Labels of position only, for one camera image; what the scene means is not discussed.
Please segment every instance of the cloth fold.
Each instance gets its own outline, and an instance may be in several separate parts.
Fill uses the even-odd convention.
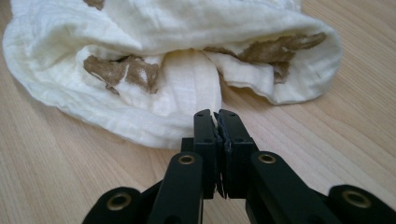
[[[293,0],[11,0],[3,48],[46,105],[137,144],[178,148],[221,108],[219,75],[274,105],[329,89],[338,34]]]

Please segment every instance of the brass rivet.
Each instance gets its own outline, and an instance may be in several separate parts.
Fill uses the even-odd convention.
[[[195,162],[195,158],[190,155],[181,156],[178,158],[178,162],[180,162],[183,165],[189,165]]]
[[[345,190],[343,192],[343,198],[348,203],[355,205],[359,208],[368,208],[371,206],[371,202],[366,196],[354,190]]]
[[[116,193],[107,201],[107,208],[111,211],[120,211],[132,201],[131,195],[126,192]]]
[[[271,155],[268,155],[268,154],[261,154],[259,156],[259,161],[267,163],[267,164],[271,164],[271,163],[276,162],[276,158]]]

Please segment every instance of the brown smear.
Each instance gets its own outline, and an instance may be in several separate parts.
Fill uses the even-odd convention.
[[[83,0],[89,7],[96,7],[98,10],[103,9],[105,0]]]
[[[148,93],[157,91],[158,64],[145,63],[142,58],[131,55],[117,61],[102,61],[90,56],[84,61],[84,69],[106,83],[106,89],[118,94],[114,89],[125,77],[125,81],[137,85]]]
[[[277,40],[255,42],[236,55],[224,48],[205,48],[209,52],[229,54],[245,63],[269,63],[274,67],[274,83],[285,83],[289,75],[290,61],[296,50],[311,49],[326,39],[324,33],[316,35],[287,35]]]

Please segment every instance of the muslin fabric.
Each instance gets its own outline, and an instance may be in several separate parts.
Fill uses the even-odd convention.
[[[329,89],[342,57],[338,34],[301,13],[300,1],[106,0],[101,9],[83,0],[11,5],[3,49],[26,90],[45,105],[148,147],[179,148],[182,137],[193,136],[192,115],[221,108],[219,76],[274,105],[300,103]],[[274,82],[272,64],[233,56],[256,42],[316,34],[326,38],[296,51],[284,83]],[[115,94],[84,64],[90,56],[115,64],[130,55],[158,64],[154,92],[124,77],[112,87]]]

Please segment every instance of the wood grain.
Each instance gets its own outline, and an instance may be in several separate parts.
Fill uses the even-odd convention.
[[[332,88],[299,105],[272,106],[222,85],[261,150],[282,156],[312,189],[348,183],[396,209],[396,2],[307,0],[304,13],[342,37]],[[0,2],[1,36],[11,19]],[[134,145],[33,99],[0,58],[0,223],[81,223],[119,186],[147,189],[176,150]],[[204,223],[248,223],[242,200],[205,201]]]

